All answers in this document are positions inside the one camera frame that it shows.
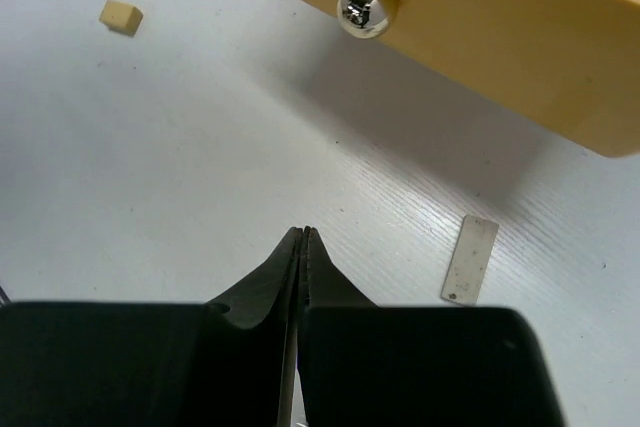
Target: yellow box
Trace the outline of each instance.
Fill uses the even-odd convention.
[[[602,155],[640,153],[640,0],[398,2],[381,42]]]
[[[100,22],[109,27],[109,30],[133,37],[142,17],[140,9],[131,4],[107,0],[100,14]]]

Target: silver knob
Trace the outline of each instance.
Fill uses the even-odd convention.
[[[398,0],[338,0],[338,21],[344,30],[359,39],[382,35],[393,23]]]

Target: small beige cube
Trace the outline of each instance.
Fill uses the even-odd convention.
[[[100,22],[109,30],[133,37],[142,22],[142,12],[134,5],[107,0],[100,14]]]

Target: white table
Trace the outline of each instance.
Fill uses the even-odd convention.
[[[640,156],[609,160],[299,0],[0,0],[0,283],[204,301],[292,225],[381,304],[441,304],[467,213],[480,295],[538,334],[570,425],[640,414]]]

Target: wood grain texture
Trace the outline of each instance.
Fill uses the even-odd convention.
[[[570,425],[635,424],[640,157],[600,158],[298,0],[129,1],[133,40],[95,19],[104,0],[0,0],[12,300],[203,301],[310,224],[372,300],[442,305],[471,213],[500,224],[479,303],[529,320]]]

